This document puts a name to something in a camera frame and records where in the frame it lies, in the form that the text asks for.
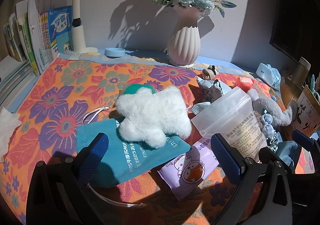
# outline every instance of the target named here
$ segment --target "light blue round dish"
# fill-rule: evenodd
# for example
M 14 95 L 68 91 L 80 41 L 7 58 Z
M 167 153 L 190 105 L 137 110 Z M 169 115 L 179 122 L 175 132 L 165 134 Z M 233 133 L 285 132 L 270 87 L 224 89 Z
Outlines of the light blue round dish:
M 122 57 L 125 55 L 125 49 L 122 48 L 105 48 L 105 56 L 108 57 Z

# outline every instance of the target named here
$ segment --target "blue book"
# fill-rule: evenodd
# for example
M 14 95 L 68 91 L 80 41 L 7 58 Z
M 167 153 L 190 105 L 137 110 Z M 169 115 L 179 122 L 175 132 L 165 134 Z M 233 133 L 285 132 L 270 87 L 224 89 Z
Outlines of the blue book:
M 50 9 L 47 14 L 52 52 L 65 54 L 66 51 L 73 50 L 71 37 L 72 5 Z

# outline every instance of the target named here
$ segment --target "textured blue pad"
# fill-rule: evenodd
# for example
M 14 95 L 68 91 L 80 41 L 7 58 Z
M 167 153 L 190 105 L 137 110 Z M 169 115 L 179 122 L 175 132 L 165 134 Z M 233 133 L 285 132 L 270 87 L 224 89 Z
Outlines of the textured blue pad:
M 228 150 L 223 146 L 217 134 L 211 137 L 211 149 L 230 183 L 239 186 L 241 183 L 241 169 Z
M 78 183 L 80 185 L 85 185 L 90 182 L 94 171 L 109 148 L 108 136 L 103 133 L 99 133 L 98 135 L 101 136 L 99 141 L 93 146 L 80 167 L 78 178 Z
M 302 134 L 298 130 L 294 130 L 292 132 L 292 140 L 295 141 L 298 145 L 302 146 L 304 149 L 306 149 L 309 152 L 312 152 L 314 150 L 314 141 L 312 138 L 307 137 L 306 135 Z

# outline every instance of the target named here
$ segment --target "tablecloth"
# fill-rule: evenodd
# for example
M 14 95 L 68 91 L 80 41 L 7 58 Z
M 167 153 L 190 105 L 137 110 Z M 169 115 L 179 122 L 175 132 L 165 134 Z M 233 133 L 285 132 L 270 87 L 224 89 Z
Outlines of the tablecloth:
M 195 76 L 200 73 L 163 64 L 107 64 L 57 58 L 19 108 L 22 125 L 14 132 L 5 163 L 0 165 L 0 193 L 15 216 L 26 223 L 26 200 L 35 164 L 39 160 L 58 163 L 63 155 L 76 155 L 76 127 L 82 124 L 87 112 L 107 105 L 110 109 L 101 112 L 94 121 L 116 116 L 114 102 L 119 91 L 131 83 L 149 84 L 158 90 L 175 85 L 186 106 L 198 103 L 202 93 Z M 238 75 L 220 73 L 217 77 L 232 86 Z M 266 84 L 258 81 L 255 88 L 260 95 L 270 96 Z M 200 137 L 193 126 L 187 142 L 192 145 Z M 311 172 L 311 169 L 311 159 L 303 151 L 297 173 Z M 257 185 L 243 217 L 253 207 L 259 188 Z M 97 190 L 116 201 L 147 204 L 143 209 L 129 210 L 96 204 L 95 199 L 91 199 L 109 224 L 197 225 L 213 221 L 235 187 L 217 167 L 197 189 L 177 201 L 155 168 L 114 188 Z

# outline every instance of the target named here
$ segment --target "metal bolt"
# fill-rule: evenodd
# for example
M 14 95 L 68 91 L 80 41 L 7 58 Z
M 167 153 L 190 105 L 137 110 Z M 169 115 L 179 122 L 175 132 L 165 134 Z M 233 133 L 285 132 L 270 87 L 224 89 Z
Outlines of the metal bolt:
M 280 161 L 275 161 L 275 165 L 278 166 L 278 167 L 281 167 L 281 166 L 282 166 L 282 164 L 281 164 Z
M 37 162 L 36 166 L 40 167 L 43 165 L 43 163 L 44 163 L 44 161 L 39 161 L 39 162 Z
M 67 164 L 72 163 L 73 162 L 73 157 L 69 156 L 64 160 Z
M 247 164 L 252 164 L 254 162 L 254 160 L 251 157 L 246 157 L 244 160 Z

